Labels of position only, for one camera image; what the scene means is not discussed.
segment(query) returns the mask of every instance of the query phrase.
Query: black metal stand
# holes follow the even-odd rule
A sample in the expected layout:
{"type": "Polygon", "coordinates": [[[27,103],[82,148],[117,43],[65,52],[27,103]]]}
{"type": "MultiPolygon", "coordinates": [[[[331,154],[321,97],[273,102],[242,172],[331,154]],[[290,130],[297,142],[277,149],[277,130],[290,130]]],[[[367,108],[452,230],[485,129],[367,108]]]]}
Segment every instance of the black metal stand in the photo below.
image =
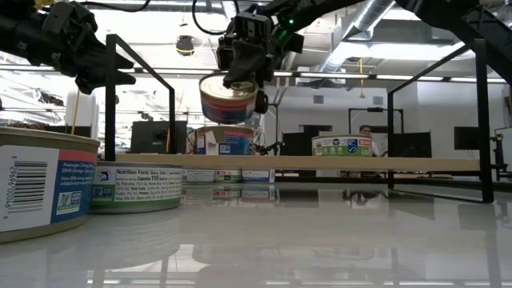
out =
{"type": "Polygon", "coordinates": [[[108,63],[106,64],[105,76],[105,160],[115,161],[115,75],[116,75],[116,47],[119,45],[128,53],[143,69],[151,76],[157,79],[165,88],[169,90],[169,145],[167,150],[170,154],[176,154],[178,148],[176,146],[176,116],[174,112],[174,88],[169,85],[156,73],[151,66],[142,59],[131,47],[124,42],[116,34],[108,34],[106,36],[106,56],[108,63]]]}
{"type": "MultiPolygon", "coordinates": [[[[369,113],[381,113],[384,111],[388,111],[388,109],[384,108],[349,108],[349,134],[352,134],[352,111],[366,111],[369,113]]],[[[400,127],[402,130],[400,133],[405,133],[404,131],[404,122],[403,122],[403,109],[393,109],[393,112],[399,112],[400,113],[400,127]]]]}
{"type": "MultiPolygon", "coordinates": [[[[440,194],[426,194],[412,191],[403,191],[403,193],[410,194],[420,194],[425,196],[431,196],[436,198],[447,198],[451,200],[459,200],[459,201],[469,201],[469,202],[480,202],[480,203],[492,203],[494,201],[494,188],[492,182],[492,171],[490,164],[490,125],[489,125],[489,95],[487,92],[487,51],[486,51],[486,40],[483,39],[475,39],[473,42],[473,50],[476,53],[476,71],[477,71],[477,97],[478,97],[478,127],[479,127],[479,144],[480,144],[480,179],[481,179],[481,190],[482,190],[482,199],[472,199],[465,197],[455,197],[455,196],[447,196],[440,194]]],[[[439,62],[436,62],[423,72],[420,72],[416,76],[412,77],[411,80],[408,80],[398,87],[394,88],[387,95],[387,109],[393,110],[394,108],[394,94],[406,86],[416,82],[421,77],[427,75],[428,73],[436,70],[441,65],[447,63],[453,58],[459,56],[460,54],[468,51],[470,46],[464,45],[463,47],[457,49],[450,55],[444,57],[439,62]]],[[[444,79],[446,82],[450,80],[449,77],[444,79]]],[[[387,117],[387,125],[388,125],[388,156],[393,157],[393,147],[394,147],[394,121],[393,114],[388,113],[387,117]]],[[[389,171],[388,174],[388,188],[394,189],[394,172],[389,171]]]]}

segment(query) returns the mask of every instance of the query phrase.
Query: wire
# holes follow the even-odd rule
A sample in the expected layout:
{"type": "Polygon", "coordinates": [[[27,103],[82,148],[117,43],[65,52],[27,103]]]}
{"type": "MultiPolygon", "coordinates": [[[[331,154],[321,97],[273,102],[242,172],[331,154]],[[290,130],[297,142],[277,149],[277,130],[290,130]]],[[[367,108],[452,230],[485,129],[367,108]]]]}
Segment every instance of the wire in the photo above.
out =
{"type": "MultiPolygon", "coordinates": [[[[227,30],[214,32],[214,31],[209,31],[209,30],[202,28],[201,25],[199,25],[198,20],[195,17],[195,6],[197,3],[198,3],[198,0],[192,1],[192,20],[194,20],[194,24],[201,32],[208,34],[208,35],[213,35],[213,36],[220,36],[220,35],[224,34],[225,32],[227,32],[227,30]]],[[[233,3],[234,3],[234,8],[237,11],[237,14],[240,13],[240,7],[238,6],[238,0],[233,0],[233,3]]]]}
{"type": "Polygon", "coordinates": [[[148,5],[150,4],[150,2],[151,2],[151,0],[146,0],[144,2],[144,4],[142,4],[142,6],[140,6],[139,8],[135,8],[135,9],[121,8],[121,7],[113,6],[113,5],[110,5],[110,4],[99,3],[99,2],[94,2],[94,1],[80,2],[80,4],[82,4],[84,6],[98,6],[98,7],[103,7],[103,8],[111,9],[111,10],[123,11],[123,12],[128,12],[128,13],[135,13],[135,12],[140,12],[140,11],[144,10],[145,8],[147,8],[148,5]]]}

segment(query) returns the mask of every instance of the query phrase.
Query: nutrition facts label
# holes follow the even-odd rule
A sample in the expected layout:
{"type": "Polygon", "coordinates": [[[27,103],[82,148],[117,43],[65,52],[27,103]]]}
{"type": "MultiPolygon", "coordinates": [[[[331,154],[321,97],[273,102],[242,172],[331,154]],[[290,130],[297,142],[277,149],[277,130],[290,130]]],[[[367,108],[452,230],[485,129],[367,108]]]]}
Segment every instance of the nutrition facts label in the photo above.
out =
{"type": "Polygon", "coordinates": [[[100,167],[93,201],[147,202],[180,198],[182,171],[100,167]]]}

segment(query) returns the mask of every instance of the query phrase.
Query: wooden plank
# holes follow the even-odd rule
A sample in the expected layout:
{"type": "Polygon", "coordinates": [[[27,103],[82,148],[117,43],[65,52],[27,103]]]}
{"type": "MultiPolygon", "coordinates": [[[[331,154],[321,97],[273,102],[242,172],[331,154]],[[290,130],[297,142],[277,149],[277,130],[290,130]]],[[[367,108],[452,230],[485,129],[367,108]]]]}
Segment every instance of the wooden plank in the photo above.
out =
{"type": "Polygon", "coordinates": [[[187,168],[478,171],[478,160],[432,158],[360,158],[307,156],[210,156],[117,154],[118,162],[183,165],[187,168]]]}

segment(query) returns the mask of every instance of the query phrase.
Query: ceiling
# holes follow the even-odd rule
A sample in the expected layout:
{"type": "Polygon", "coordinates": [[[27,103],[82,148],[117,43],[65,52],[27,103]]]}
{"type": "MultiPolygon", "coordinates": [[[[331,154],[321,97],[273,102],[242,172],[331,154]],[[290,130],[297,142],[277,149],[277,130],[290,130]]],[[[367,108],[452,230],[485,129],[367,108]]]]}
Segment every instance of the ceiling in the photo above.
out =
{"type": "MultiPolygon", "coordinates": [[[[105,0],[104,2],[116,5],[138,6],[142,1],[105,0]]],[[[240,2],[242,9],[256,1],[240,2]]],[[[217,36],[208,36],[201,32],[193,23],[189,1],[159,1],[153,0],[148,11],[129,14],[119,11],[95,9],[90,7],[98,22],[98,39],[105,41],[107,34],[116,33],[125,42],[142,56],[142,58],[155,68],[187,68],[187,69],[217,69],[215,50],[218,45],[217,36]],[[175,47],[180,35],[191,35],[194,38],[195,53],[188,57],[181,56],[175,47]]],[[[290,54],[283,62],[288,70],[316,71],[330,52],[339,44],[334,41],[333,30],[336,25],[350,24],[357,6],[351,6],[324,15],[299,33],[305,36],[304,51],[302,54],[290,54]]],[[[205,12],[204,2],[200,2],[198,11],[205,12]]],[[[228,17],[234,15],[232,2],[213,1],[210,11],[213,13],[197,13],[199,23],[208,30],[224,30],[228,24],[228,17]]],[[[384,19],[375,27],[374,40],[365,43],[348,43],[351,48],[345,50],[342,69],[351,73],[373,74],[401,74],[413,75],[424,70],[436,58],[440,58],[455,49],[458,40],[444,30],[433,30],[420,22],[412,13],[401,8],[391,9],[384,19]],[[435,45],[425,42],[418,36],[418,31],[427,31],[434,38],[435,45]]],[[[28,65],[22,58],[0,53],[0,65],[28,65]]],[[[471,76],[474,75],[474,61],[472,55],[466,55],[465,60],[452,61],[434,72],[438,75],[471,76]]],[[[199,123],[206,120],[200,116],[201,106],[198,93],[198,80],[182,77],[166,78],[176,90],[177,111],[196,114],[199,123]]],[[[396,85],[389,81],[366,81],[365,87],[387,88],[396,85]]],[[[345,90],[361,86],[360,80],[347,80],[343,84],[345,90]]],[[[294,88],[294,94],[311,95],[311,88],[294,88]]],[[[12,72],[0,70],[0,97],[4,107],[20,108],[20,112],[5,111],[0,113],[0,121],[25,119],[26,121],[42,121],[48,123],[62,123],[64,106],[55,106],[38,101],[36,90],[42,91],[66,104],[69,91],[76,89],[73,79],[55,73],[37,74],[27,72],[12,72]],[[49,109],[60,112],[23,112],[23,109],[49,109]]],[[[161,115],[166,119],[168,97],[165,88],[151,78],[138,78],[133,86],[119,86],[117,93],[120,99],[118,110],[131,111],[118,117],[118,124],[129,126],[132,121],[140,118],[139,111],[146,111],[161,115]]],[[[97,92],[100,108],[103,109],[104,94],[97,92]]],[[[287,99],[282,102],[283,107],[311,108],[309,101],[294,102],[287,99]]]]}

